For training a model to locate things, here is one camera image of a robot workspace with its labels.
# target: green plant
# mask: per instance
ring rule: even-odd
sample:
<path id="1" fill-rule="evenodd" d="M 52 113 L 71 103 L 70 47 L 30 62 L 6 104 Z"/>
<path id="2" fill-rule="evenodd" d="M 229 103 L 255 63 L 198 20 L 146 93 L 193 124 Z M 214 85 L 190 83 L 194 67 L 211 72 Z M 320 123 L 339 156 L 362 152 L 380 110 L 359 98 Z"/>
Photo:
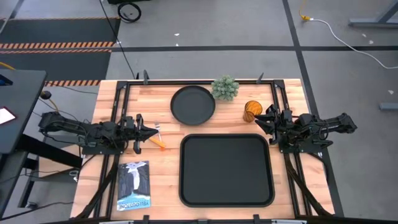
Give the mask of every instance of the green plant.
<path id="1" fill-rule="evenodd" d="M 220 79 L 214 80 L 211 85 L 213 87 L 211 94 L 216 100 L 231 101 L 238 95 L 239 83 L 235 82 L 235 79 L 229 75 L 224 75 Z"/>

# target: orange striped tape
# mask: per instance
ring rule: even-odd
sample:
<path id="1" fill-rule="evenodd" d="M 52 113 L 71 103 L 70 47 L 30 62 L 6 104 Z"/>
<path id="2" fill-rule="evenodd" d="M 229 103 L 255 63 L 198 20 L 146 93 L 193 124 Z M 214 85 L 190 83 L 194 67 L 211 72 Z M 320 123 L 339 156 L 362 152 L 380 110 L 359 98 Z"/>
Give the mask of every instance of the orange striped tape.
<path id="1" fill-rule="evenodd" d="M 119 16 L 113 16 L 113 17 L 108 17 L 109 19 L 120 19 Z M 19 20 L 62 20 L 62 19 L 70 19 L 70 20 L 75 20 L 75 19 L 106 19 L 106 17 L 73 17 L 73 18 L 15 18 L 15 19 L 10 19 L 10 21 L 19 21 Z"/>
<path id="2" fill-rule="evenodd" d="M 61 42 L 61 43 L 0 43 L 0 49 L 59 49 L 80 47 L 113 47 L 112 41 L 104 42 Z"/>
<path id="3" fill-rule="evenodd" d="M 101 80 L 60 80 L 46 81 L 44 86 L 98 86 Z"/>
<path id="4" fill-rule="evenodd" d="M 54 54 L 54 53 L 87 53 L 87 52 L 112 52 L 108 49 L 79 49 L 79 50 L 8 50 L 0 54 Z"/>

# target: concrete floor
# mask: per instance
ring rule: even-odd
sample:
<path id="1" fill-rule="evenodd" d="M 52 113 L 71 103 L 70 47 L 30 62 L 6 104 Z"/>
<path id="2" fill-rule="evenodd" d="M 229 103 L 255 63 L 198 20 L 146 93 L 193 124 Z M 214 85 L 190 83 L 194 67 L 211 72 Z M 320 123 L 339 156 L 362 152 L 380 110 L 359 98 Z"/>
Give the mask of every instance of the concrete floor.
<path id="1" fill-rule="evenodd" d="M 7 17 L 16 2 L 1 1 L 0 17 Z M 376 17 L 391 2 L 308 0 L 304 13 L 328 21 L 336 35 L 351 45 L 398 45 L 398 29 L 352 29 L 346 25 L 350 17 Z M 300 45 L 339 46 L 326 25 L 300 21 L 300 3 L 301 0 L 289 0 Z M 108 15 L 115 16 L 115 6 L 104 4 Z M 143 11 L 142 19 L 135 24 L 121 24 L 119 39 L 124 47 L 293 44 L 282 1 L 152 0 L 138 5 Z M 97 0 L 25 0 L 16 17 L 92 16 L 103 16 Z M 396 51 L 369 53 L 387 66 L 398 65 Z M 264 78 L 302 78 L 293 51 L 128 52 L 126 55 L 135 72 L 146 69 L 151 78 L 215 78 L 223 74 L 257 78 L 262 72 Z M 344 215 L 398 220 L 395 172 L 398 114 L 378 109 L 380 102 L 398 103 L 398 70 L 385 70 L 370 58 L 349 51 L 304 52 L 303 56 L 321 118 L 347 112 L 358 126 L 352 135 L 330 135 L 335 143 L 329 152 Z M 118 78 L 131 78 L 131 74 L 123 55 L 115 52 L 109 61 L 107 79 Z M 61 110 L 80 120 L 92 118 L 95 96 L 58 87 L 50 91 Z M 66 100 L 60 100 L 62 97 L 73 99 L 74 104 L 66 104 Z M 35 108 L 38 113 L 49 110 L 41 102 Z M 25 133 L 42 139 L 37 134 L 38 121 L 33 114 Z M 20 179 L 17 187 L 23 187 L 23 181 Z M 51 190 L 46 197 L 32 194 L 30 200 L 40 205 L 72 201 L 75 184 L 39 183 L 34 188 L 36 192 L 45 189 Z M 15 208 L 16 202 L 15 195 L 5 215 L 24 211 Z M 57 205 L 5 223 L 66 220 L 70 208 Z"/>

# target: yellow cable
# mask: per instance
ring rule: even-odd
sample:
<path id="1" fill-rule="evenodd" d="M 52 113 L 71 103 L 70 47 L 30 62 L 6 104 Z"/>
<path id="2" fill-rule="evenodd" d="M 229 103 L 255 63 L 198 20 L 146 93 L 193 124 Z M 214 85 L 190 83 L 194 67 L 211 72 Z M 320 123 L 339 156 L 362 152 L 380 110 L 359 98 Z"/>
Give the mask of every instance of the yellow cable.
<path id="1" fill-rule="evenodd" d="M 6 67 L 6 68 L 8 68 L 8 69 L 15 70 L 15 68 L 13 68 L 12 66 L 10 66 L 10 65 L 8 65 L 8 64 L 6 64 L 6 63 L 0 62 L 0 65 Z"/>
<path id="2" fill-rule="evenodd" d="M 302 18 L 302 20 L 305 20 L 305 21 L 307 21 L 307 20 L 310 20 L 310 19 L 311 19 L 311 17 L 309 17 L 309 16 L 304 16 L 304 15 L 301 15 L 301 11 L 303 10 L 303 7 L 304 7 L 304 5 L 305 5 L 306 1 L 307 1 L 307 0 L 303 0 L 303 3 L 301 3 L 300 9 L 298 10 L 298 14 L 299 14 L 299 15 L 300 15 L 300 17 Z"/>
<path id="3" fill-rule="evenodd" d="M 12 67 L 12 66 L 10 66 L 10 65 L 8 65 L 8 64 L 6 64 L 6 63 L 0 62 L 0 65 L 6 67 L 6 68 L 8 68 L 8 69 L 15 70 L 14 67 Z M 56 104 L 54 103 L 54 101 L 52 101 L 51 99 L 49 99 L 49 101 L 54 105 L 55 110 L 56 110 L 57 112 L 59 112 L 58 106 L 56 106 Z"/>

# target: book cover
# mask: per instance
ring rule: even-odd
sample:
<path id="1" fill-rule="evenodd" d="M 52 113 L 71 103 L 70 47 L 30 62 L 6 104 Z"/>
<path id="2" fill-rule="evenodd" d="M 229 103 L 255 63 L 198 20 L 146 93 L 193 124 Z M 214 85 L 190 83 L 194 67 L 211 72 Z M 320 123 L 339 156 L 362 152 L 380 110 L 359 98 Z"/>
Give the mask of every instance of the book cover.
<path id="1" fill-rule="evenodd" d="M 149 161 L 119 165 L 118 211 L 150 207 Z"/>

